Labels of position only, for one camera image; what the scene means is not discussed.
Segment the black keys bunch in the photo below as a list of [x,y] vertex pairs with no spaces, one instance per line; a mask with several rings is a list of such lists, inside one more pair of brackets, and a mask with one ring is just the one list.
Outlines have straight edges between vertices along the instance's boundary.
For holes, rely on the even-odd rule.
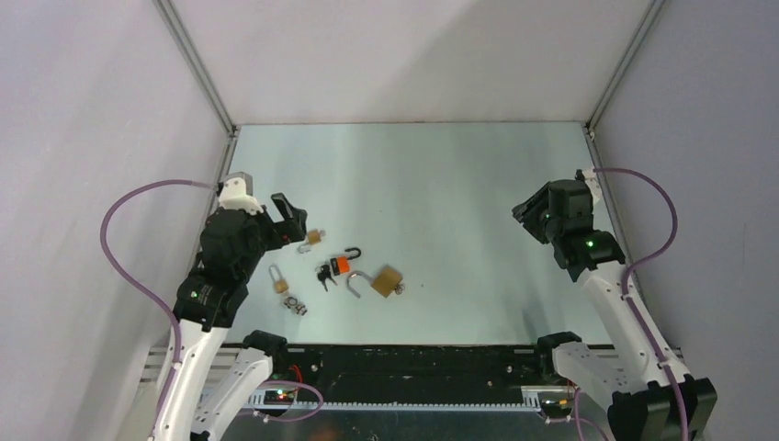
[[319,280],[319,282],[322,284],[326,292],[329,291],[328,289],[329,282],[332,282],[335,286],[337,285],[337,282],[333,278],[332,268],[329,264],[324,264],[319,266],[317,268],[316,277]]

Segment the orange black padlock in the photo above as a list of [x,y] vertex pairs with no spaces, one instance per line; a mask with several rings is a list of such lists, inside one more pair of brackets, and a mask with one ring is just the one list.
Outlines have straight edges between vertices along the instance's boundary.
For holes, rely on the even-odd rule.
[[348,247],[342,254],[332,257],[329,265],[334,276],[348,274],[352,271],[351,261],[359,258],[362,250],[358,247]]

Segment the large brass padlock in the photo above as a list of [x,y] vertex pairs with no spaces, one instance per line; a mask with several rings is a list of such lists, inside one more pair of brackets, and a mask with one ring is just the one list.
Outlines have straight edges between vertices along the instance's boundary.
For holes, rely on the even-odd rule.
[[367,281],[370,287],[384,298],[387,298],[390,294],[396,294],[394,289],[399,284],[404,285],[402,274],[389,265],[384,266],[375,277],[370,276],[364,271],[353,271],[347,276],[345,284],[348,291],[358,299],[361,298],[361,294],[352,286],[353,280],[358,277]]

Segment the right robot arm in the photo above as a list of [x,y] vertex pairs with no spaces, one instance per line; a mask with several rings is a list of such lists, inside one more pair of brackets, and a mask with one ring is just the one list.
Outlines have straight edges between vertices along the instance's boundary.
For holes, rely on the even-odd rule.
[[614,235],[594,228],[594,196],[581,180],[547,182],[512,210],[539,243],[548,244],[593,304],[616,351],[614,366],[581,338],[556,333],[537,341],[537,377],[571,381],[606,412],[616,440],[694,440],[706,426],[717,392],[674,354],[627,276]]

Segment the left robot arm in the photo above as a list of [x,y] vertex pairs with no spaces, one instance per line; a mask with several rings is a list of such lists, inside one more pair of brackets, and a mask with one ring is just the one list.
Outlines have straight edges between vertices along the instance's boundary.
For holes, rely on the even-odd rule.
[[152,440],[219,440],[262,382],[279,382],[290,371],[286,339],[254,331],[244,339],[230,373],[206,400],[200,399],[261,258],[306,237],[307,211],[282,193],[271,199],[280,221],[250,197],[222,199],[206,220],[198,260],[176,293],[179,334],[171,338],[173,352],[165,360],[174,378],[160,393],[163,404]]

